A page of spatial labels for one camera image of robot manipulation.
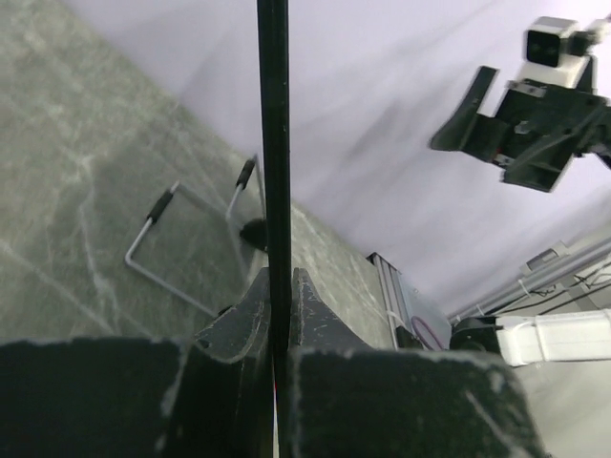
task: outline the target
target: black plastic part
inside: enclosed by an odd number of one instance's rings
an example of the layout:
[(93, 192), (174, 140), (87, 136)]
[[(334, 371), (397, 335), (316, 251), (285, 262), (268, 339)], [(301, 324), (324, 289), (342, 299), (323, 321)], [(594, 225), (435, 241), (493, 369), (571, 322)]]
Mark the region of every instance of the black plastic part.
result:
[(468, 318), (457, 324), (450, 338), (451, 350), (474, 350), (500, 354), (496, 317)]
[(595, 43), (595, 35), (590, 31), (576, 31), (568, 40), (568, 53), (577, 57), (584, 57), (589, 53)]
[(267, 252), (267, 221), (252, 219), (240, 231), (240, 237), (257, 250)]
[(497, 73), (497, 69), (490, 67), (479, 68), (471, 87), (452, 117), (431, 138), (429, 142), (431, 149), (437, 151), (463, 151), (473, 132), (477, 111)]
[(394, 329), (394, 335), (397, 338), (399, 348), (424, 349), (423, 344), (403, 326), (397, 326)]
[(268, 270), (196, 336), (205, 357), (185, 368), (165, 456), (271, 456), (273, 379)]
[(577, 83), (577, 86), (575, 89), (577, 89), (578, 91), (582, 93), (593, 94), (594, 93), (594, 75), (596, 74), (597, 59), (593, 55), (590, 55), (588, 57), (589, 57), (588, 63), (585, 66), (585, 69), (583, 70), (583, 73), (581, 74), (581, 78), (579, 79), (579, 82)]
[(248, 185), (248, 181), (252, 176), (252, 171), (255, 170), (256, 165), (255, 159), (248, 159), (244, 166), (242, 167), (242, 171), (240, 172), (240, 176), (238, 177), (238, 181), (236, 181), (236, 186), (242, 186), (243, 189), (246, 189)]
[(291, 306), (288, 1), (257, 0), (263, 167), (271, 297), (270, 347), (277, 398), (284, 392)]
[(3, 457), (272, 456), (267, 269), (188, 340), (0, 345)]
[(172, 191), (165, 191), (157, 200), (157, 202), (155, 202), (155, 205), (153, 205), (153, 209), (149, 212), (146, 218), (150, 219), (153, 224), (157, 224), (157, 221), (159, 221), (161, 215), (163, 215), (163, 212), (165, 211), (169, 203), (172, 201), (173, 197), (174, 193)]
[(290, 456), (545, 456), (496, 355), (298, 347), (290, 357)]
[(305, 269), (293, 273), (289, 346), (324, 350), (371, 349), (321, 300)]
[(607, 110), (606, 99), (576, 90), (551, 86), (525, 117), (536, 135), (519, 145), (516, 160), (503, 181), (543, 192), (554, 189), (591, 125)]
[[(477, 111), (495, 70), (480, 68), (456, 112), (432, 137), (431, 148), (492, 162), (505, 170), (505, 183), (553, 191), (572, 156), (591, 152), (599, 137), (607, 138), (600, 132), (611, 128), (607, 99), (593, 94), (596, 59), (588, 58), (576, 89), (522, 81), (529, 90), (510, 86), (492, 118)], [(599, 156), (608, 163), (605, 154)]]

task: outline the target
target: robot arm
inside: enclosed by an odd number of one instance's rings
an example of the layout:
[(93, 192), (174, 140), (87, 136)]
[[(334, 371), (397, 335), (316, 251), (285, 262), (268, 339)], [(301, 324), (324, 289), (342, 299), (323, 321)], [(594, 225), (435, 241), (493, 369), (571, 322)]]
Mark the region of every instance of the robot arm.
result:
[(550, 192), (573, 156), (596, 153), (611, 168), (611, 107), (596, 95), (592, 47), (611, 15), (580, 31), (576, 21), (541, 17), (526, 34), (525, 57), (494, 117), (478, 112), (496, 69), (481, 67), (430, 147), (462, 151), (503, 169), (503, 181)]

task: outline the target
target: white zip tie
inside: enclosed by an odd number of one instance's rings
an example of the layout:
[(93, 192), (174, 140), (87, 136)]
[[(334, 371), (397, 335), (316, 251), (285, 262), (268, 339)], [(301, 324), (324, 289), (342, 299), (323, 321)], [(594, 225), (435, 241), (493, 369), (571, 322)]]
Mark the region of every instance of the white zip tie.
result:
[(530, 298), (531, 297), (531, 293), (530, 293), (530, 291), (528, 289), (526, 289), (526, 286), (524, 286), (524, 281), (522, 279), (519, 279), (517, 282), (522, 287), (522, 291), (524, 291), (524, 294)]

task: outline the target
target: white plastic housing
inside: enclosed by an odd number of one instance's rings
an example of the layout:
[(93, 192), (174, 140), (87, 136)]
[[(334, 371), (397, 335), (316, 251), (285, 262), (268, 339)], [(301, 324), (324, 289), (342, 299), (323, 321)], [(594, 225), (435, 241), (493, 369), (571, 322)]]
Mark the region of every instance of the white plastic housing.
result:
[(611, 310), (536, 317), (500, 317), (500, 353), (511, 366), (611, 360)]

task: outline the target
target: metal rod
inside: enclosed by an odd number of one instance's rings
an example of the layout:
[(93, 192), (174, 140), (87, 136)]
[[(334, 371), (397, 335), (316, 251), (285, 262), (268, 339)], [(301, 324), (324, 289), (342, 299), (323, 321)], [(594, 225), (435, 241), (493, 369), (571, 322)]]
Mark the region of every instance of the metal rod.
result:
[[(288, 115), (287, 0), (258, 0), (259, 72), (263, 122), (263, 169), (269, 292), (270, 347), (279, 412), (286, 381), (291, 307), (290, 159)], [(280, 435), (283, 428), (280, 422)]]
[(493, 312), (504, 308), (505, 304), (517, 301), (524, 296), (524, 289), (527, 291), (537, 291), (549, 284), (561, 281), (567, 275), (580, 272), (589, 265), (601, 260), (611, 252), (611, 237), (591, 244), (576, 254), (560, 258), (549, 265), (533, 272), (525, 277), (521, 284), (515, 283), (499, 293), (494, 294), (488, 300), (480, 302), (475, 307), (471, 306), (458, 312), (457, 316), (464, 318), (471, 316), (476, 310), (483, 313)]

